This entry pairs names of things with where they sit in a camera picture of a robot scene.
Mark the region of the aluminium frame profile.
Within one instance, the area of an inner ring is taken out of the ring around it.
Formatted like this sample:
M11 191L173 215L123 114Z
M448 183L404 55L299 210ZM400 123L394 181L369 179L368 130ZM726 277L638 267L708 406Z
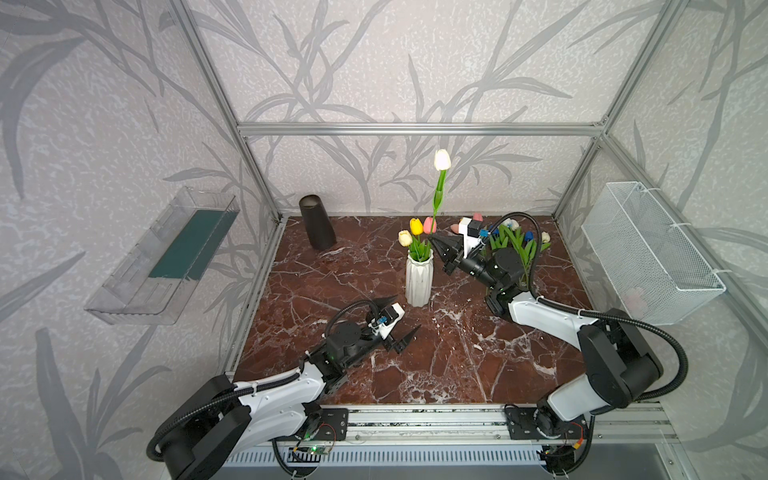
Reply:
M720 298L730 315L748 334L753 350L767 350L767 236L743 227L738 203L765 206L767 163L751 161L746 153L755 142L765 142L765 125L752 124L747 110L728 103L732 90L743 76L765 73L765 58L755 51L767 48L767 5L762 1L650 1L615 16L622 27L635 21L654 19L644 41L604 118L597 123L524 122L519 117L496 122L436 121L422 111L415 122L393 119L374 121L353 115L347 122L323 122L317 115L293 114L281 122L264 122L257 116L239 120L226 96L224 85L203 39L204 31L228 37L244 48L255 49L256 35L239 2L225 2L216 19L194 11L185 1L175 1L165 22L177 23L187 37L205 80L231 126L235 142L245 147L250 138L262 137L586 137L590 143L560 198L556 212L564 215L576 202L576 193L587 185L588 174L600 155L608 156L623 173L620 181L607 183L581 228L585 245L601 263L601 278L609 294L631 312L662 326L676 322L673 311L651 304L648 291L619 277L615 257L617 242L607 236L610 223L621 220L632 237L651 245L657 239L683 238L700 258L705 277L716 282L707 291ZM632 108L642 107L650 97L652 83L674 82L682 74L682 62L692 54L683 41L690 35L710 39L711 49L697 80L700 90L692 98L695 107L706 107L711 119L698 130L700 141L691 144L693 118L683 111L676 119L657 127L660 144L667 153L666 168L684 162L686 169L677 183L667 184L663 175L651 171L655 159L635 130L630 144L621 141L617 130Z

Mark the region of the clear plastic wall shelf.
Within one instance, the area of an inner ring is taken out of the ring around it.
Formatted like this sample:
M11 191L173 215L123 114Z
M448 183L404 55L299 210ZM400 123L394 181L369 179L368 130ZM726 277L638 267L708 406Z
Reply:
M179 189L85 304L109 325L173 325L240 213L231 193Z

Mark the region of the tulip bunch on table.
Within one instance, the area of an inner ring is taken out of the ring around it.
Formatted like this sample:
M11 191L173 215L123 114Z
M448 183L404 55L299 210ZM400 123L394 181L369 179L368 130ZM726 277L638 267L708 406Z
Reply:
M532 283L532 271L539 254L551 245L550 235L542 231L538 223L528 214L512 213L501 220L485 224L481 214L473 217L481 220L481 243L494 252L495 263L500 278L509 278L522 290L529 290ZM450 230L457 236L459 222Z

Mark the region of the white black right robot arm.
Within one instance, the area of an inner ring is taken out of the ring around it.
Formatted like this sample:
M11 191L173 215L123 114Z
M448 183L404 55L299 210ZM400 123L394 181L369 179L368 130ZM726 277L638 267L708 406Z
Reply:
M623 409L679 388L689 359L672 335L621 310L597 312L549 300L535 286L537 262L549 237L540 225L531 235L513 223L511 212L489 226L464 217L451 236L431 228L428 240L447 274L459 269L486 288L485 303L496 316L556 337L582 355L585 372L542 399L534 419L544 435L579 417Z

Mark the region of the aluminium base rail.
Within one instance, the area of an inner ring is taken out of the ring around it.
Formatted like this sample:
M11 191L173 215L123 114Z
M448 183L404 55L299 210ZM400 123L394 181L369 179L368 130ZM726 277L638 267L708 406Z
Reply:
M502 404L369 404L340 405L341 416L322 427L323 438L336 447L352 445L543 444L532 432L511 438ZM663 407L635 403L595 418L596 444L675 444L679 441Z

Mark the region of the white ribbed ceramic vase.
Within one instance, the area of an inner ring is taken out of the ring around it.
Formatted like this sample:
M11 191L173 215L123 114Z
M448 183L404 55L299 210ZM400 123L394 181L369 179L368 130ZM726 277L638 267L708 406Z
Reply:
M433 254L425 261L415 261L411 257L406 262L405 297L412 307L424 307L431 297L434 274Z

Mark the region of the cream white tulip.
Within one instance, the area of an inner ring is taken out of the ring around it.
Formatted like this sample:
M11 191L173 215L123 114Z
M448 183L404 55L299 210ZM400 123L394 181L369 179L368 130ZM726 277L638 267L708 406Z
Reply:
M402 230L398 233L398 243L408 250L409 258L413 261L420 261L420 252L417 244L414 243L414 238L408 230Z

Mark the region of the black cylindrical vase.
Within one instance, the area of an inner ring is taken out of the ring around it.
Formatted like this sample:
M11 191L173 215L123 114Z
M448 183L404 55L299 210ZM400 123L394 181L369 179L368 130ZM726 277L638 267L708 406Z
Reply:
M311 246L318 251L333 247L336 234L321 198L306 195L300 199L299 208Z

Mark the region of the pink tulip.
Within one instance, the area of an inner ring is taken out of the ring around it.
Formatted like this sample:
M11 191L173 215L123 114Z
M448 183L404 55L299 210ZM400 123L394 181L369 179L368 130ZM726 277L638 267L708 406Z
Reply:
M434 234L437 230L436 220L434 217L426 217L423 221L423 232L425 234Z

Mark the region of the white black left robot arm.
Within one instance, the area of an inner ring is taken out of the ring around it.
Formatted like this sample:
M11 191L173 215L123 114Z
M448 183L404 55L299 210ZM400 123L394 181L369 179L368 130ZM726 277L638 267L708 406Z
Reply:
M297 367L253 381L209 379L157 428L147 458L174 479L210 479L234 453L312 436L322 425L321 399L338 391L351 369L377 348L407 348L413 332L392 335L404 316L395 297L357 300L336 312Z

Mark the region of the yellow tulip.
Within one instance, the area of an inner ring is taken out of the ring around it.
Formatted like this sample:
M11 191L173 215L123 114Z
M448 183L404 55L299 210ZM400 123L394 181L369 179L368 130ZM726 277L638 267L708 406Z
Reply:
M409 228L412 239L409 246L410 257L415 262L427 261L430 256L430 246L427 241L421 239L421 235L424 233L423 223L418 218L412 218L409 222Z

